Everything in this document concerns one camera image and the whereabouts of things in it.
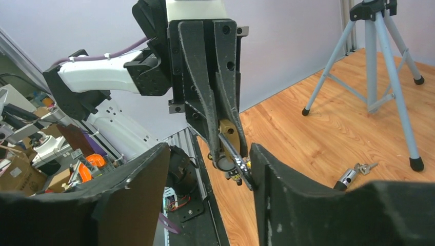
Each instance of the bolt hole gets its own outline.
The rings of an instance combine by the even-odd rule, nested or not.
[[[224,26],[224,27],[222,28],[222,32],[223,32],[225,35],[228,35],[228,34],[230,34],[230,32],[231,32],[231,28],[230,28],[229,26]]]
[[[229,63],[227,63],[228,70],[234,71],[234,67],[235,67],[235,64],[233,62],[230,61]]]

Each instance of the orange object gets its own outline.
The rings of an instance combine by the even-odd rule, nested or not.
[[[91,171],[81,162],[78,167],[78,173],[80,174],[83,183],[92,180]]]
[[[88,162],[90,162],[92,165],[98,168],[102,168],[106,165],[106,161],[104,160],[104,158],[98,154],[92,154],[86,157],[86,159],[88,160]]]
[[[92,154],[92,155],[86,157],[86,159],[94,167],[102,168],[106,165],[106,161],[104,160],[104,158],[98,154]],[[91,171],[81,162],[80,162],[80,165],[78,167],[78,173],[79,173],[80,177],[82,178],[83,183],[92,180]]]
[[[47,107],[54,104],[53,100],[50,97],[46,97],[46,98],[42,99],[42,103]]]

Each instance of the tripod leg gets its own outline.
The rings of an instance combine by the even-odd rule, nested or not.
[[[399,117],[402,122],[402,128],[405,133],[406,144],[410,153],[410,164],[414,171],[422,171],[424,169],[423,161],[417,150],[416,140],[412,131],[411,121],[406,109],[405,98],[403,97],[402,88],[400,86],[399,75],[397,74],[396,64],[394,63],[393,53],[391,51],[390,42],[385,28],[382,13],[376,13],[376,21],[374,22],[379,36],[382,53],[384,54],[385,64],[388,70],[388,76],[391,81],[391,88],[396,98],[396,104],[399,111]]]
[[[378,59],[376,48],[376,27],[371,20],[365,20],[366,34],[366,72],[367,72],[367,108],[378,100]]]
[[[315,98],[317,97],[320,89],[322,88],[323,83],[326,80],[326,77],[329,74],[329,71],[332,68],[332,65],[334,65],[335,60],[337,59],[337,56],[341,50],[341,48],[343,47],[344,43],[346,42],[347,37],[349,36],[350,32],[352,31],[353,27],[355,26],[355,22],[349,21],[346,25],[346,28],[343,31],[343,34],[340,37],[339,42],[337,43],[337,46],[335,47],[331,58],[329,59],[328,63],[326,64],[325,70],[322,73],[322,76],[320,77],[319,82],[317,83],[317,86],[315,87],[310,100],[307,103],[307,106],[305,106],[304,110],[302,110],[302,115],[306,116],[309,114],[310,112],[310,108],[312,106],[312,104],[314,103]]]
[[[387,27],[388,31],[391,34],[391,37],[393,38],[395,44],[397,45],[397,48],[399,49],[400,53],[403,56],[407,50],[405,42],[403,41],[402,37],[400,36],[399,30],[397,29],[396,25],[394,24],[393,19],[391,18],[391,16],[388,13],[385,14],[384,22],[385,22],[385,26]],[[424,83],[424,78],[420,74],[420,72],[416,66],[416,63],[414,62],[414,60],[411,57],[411,54],[408,54],[406,56],[406,63],[408,65],[408,67],[410,68],[412,75],[414,76],[415,84],[422,85]]]

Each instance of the screw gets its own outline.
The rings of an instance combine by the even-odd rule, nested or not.
[[[224,26],[224,27],[222,28],[222,32],[223,32],[225,35],[228,35],[228,34],[230,34],[230,32],[231,32],[231,28],[230,28],[229,26]]]

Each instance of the metal rod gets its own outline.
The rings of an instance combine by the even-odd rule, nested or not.
[[[403,65],[405,64],[405,60],[406,57],[408,56],[408,49],[406,49],[404,55],[403,55],[403,59],[399,64],[399,67],[397,68],[397,72],[399,72],[400,70],[402,70]],[[391,90],[391,82],[388,84],[387,89],[385,90],[384,94],[382,95],[382,97],[386,96],[388,94],[388,92]]]
[[[358,91],[356,91],[354,88],[348,86],[346,83],[344,83],[343,81],[341,81],[339,78],[335,77],[332,74],[329,74],[328,76],[332,78],[335,82],[339,83],[342,87],[346,88],[346,90],[350,91],[353,95],[357,96],[363,102],[367,103],[367,99],[363,95],[358,93]]]
[[[378,32],[382,53],[384,54],[385,64],[388,70],[388,76],[391,81],[391,87],[396,98],[399,117],[400,121],[402,122],[402,128],[405,133],[406,144],[408,145],[410,157],[411,159],[418,159],[420,158],[420,155],[417,149],[414,133],[412,131],[411,121],[409,119],[408,111],[406,109],[405,98],[403,96],[402,88],[400,86],[399,75],[397,74],[396,64],[394,62],[393,53],[391,51],[387,30],[385,28],[384,19],[381,12],[376,13],[376,21],[374,23]]]
[[[385,12],[385,18],[383,19],[383,22],[385,23],[385,26],[387,27],[388,31],[391,34],[391,37],[393,38],[397,48],[399,49],[402,56],[405,55],[405,52],[407,50],[405,42],[403,41],[402,37],[400,36],[399,30],[397,29],[396,25],[393,22],[393,19],[390,16],[390,11]],[[412,75],[414,79],[420,79],[422,76],[416,66],[416,63],[412,59],[412,57],[409,55],[406,57],[406,63],[408,64],[409,69],[412,72]]]
[[[384,104],[384,103],[386,103],[386,102],[388,102],[390,100],[393,100],[393,99],[394,99],[394,94],[393,93],[385,95],[381,99],[376,101],[374,104],[370,105],[367,109],[368,109],[369,112],[373,112],[377,108],[379,108],[382,104]]]
[[[378,60],[376,28],[371,20],[365,21],[367,109],[378,100]]]
[[[234,146],[230,143],[230,141],[223,135],[222,133],[219,133],[219,139],[221,140],[224,147],[228,150],[228,152],[231,154],[232,158],[234,159],[235,167],[237,168],[238,172],[240,173],[240,176],[242,177],[243,181],[248,186],[249,190],[253,190],[254,182],[251,174],[248,170],[248,165],[243,161],[243,157],[238,153],[238,151],[234,148]]]
[[[319,82],[317,83],[317,86],[315,87],[315,89],[310,97],[310,100],[308,101],[307,105],[305,106],[306,110],[309,110],[311,108],[312,104],[314,103],[314,100],[317,97],[320,89],[322,88],[322,85],[325,82],[326,77],[329,74],[329,71],[331,70],[332,66],[334,65],[335,60],[336,60],[339,52],[341,51],[342,46],[346,42],[347,37],[349,36],[349,34],[352,31],[354,26],[355,26],[355,22],[349,21],[347,23],[347,26],[344,29],[343,34],[341,35],[340,40],[337,43],[337,46],[335,47],[335,49],[331,55],[331,58],[329,59],[328,64],[325,67],[325,70],[323,70],[322,76],[321,76]]]

